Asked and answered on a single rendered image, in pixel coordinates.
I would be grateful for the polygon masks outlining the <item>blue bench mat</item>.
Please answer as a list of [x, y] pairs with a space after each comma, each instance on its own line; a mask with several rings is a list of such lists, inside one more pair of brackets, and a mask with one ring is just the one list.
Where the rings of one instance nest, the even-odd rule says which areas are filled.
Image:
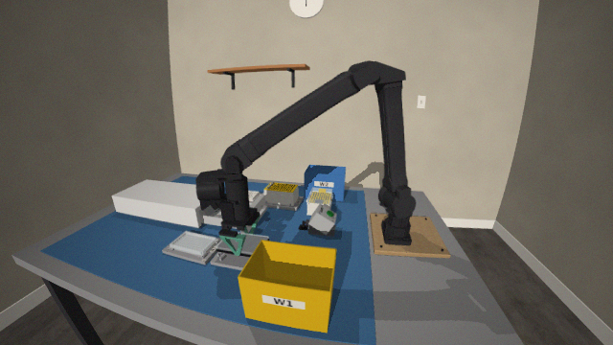
[[336, 266], [327, 333], [297, 329], [245, 317], [238, 276], [241, 270], [199, 264], [162, 252], [186, 230], [219, 238], [217, 225], [199, 229], [138, 218], [116, 211], [40, 252], [126, 288], [174, 305], [239, 324], [302, 337], [357, 345], [376, 345], [371, 256], [364, 191], [345, 190], [332, 201], [337, 213], [334, 237], [299, 230], [307, 198], [297, 211], [269, 208], [255, 235], [271, 242], [335, 247]]

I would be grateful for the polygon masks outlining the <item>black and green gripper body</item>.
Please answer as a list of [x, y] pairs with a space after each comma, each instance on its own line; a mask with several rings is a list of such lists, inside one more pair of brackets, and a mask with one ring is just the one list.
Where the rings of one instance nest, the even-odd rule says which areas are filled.
[[228, 198], [227, 201], [233, 203], [235, 221], [223, 220], [221, 222], [222, 229], [218, 234], [220, 236], [235, 238], [238, 231], [231, 231], [231, 229], [237, 227], [237, 230], [244, 231], [246, 225], [252, 226], [254, 224], [260, 212], [258, 212], [257, 208], [250, 208], [249, 196], [239, 203], [234, 200], [229, 200]]

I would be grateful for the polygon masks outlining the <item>white button box with green key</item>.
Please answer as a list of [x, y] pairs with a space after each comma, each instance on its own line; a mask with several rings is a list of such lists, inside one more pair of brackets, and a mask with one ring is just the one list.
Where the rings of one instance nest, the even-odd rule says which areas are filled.
[[336, 215], [336, 213], [320, 203], [310, 220], [303, 221], [303, 225], [300, 225], [299, 230], [307, 230], [308, 228], [309, 234], [334, 237]]

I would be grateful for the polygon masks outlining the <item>yellow open-top bin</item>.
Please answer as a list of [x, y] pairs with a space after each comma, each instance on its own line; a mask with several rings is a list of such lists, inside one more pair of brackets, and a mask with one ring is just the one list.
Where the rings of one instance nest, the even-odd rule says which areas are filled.
[[245, 317], [327, 333], [335, 258], [333, 248], [261, 240], [238, 276]]

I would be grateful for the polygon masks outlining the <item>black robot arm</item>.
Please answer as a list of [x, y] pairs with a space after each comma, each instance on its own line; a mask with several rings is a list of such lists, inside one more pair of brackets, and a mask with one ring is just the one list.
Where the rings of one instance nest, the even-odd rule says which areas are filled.
[[378, 199], [381, 202], [379, 205], [386, 207], [385, 211], [389, 213], [381, 223], [383, 239], [386, 244], [411, 245], [409, 219], [416, 208], [416, 200], [411, 196], [406, 176], [402, 111], [402, 81], [405, 80], [405, 71], [377, 61], [368, 60], [352, 65], [348, 71], [337, 75], [227, 148], [220, 161], [222, 169], [201, 172], [195, 180], [201, 210], [207, 216], [221, 210], [223, 220], [235, 221], [233, 203], [228, 202], [227, 198], [239, 203], [249, 196], [247, 177], [242, 174], [245, 169], [310, 121], [374, 84], [384, 158], [384, 178]]

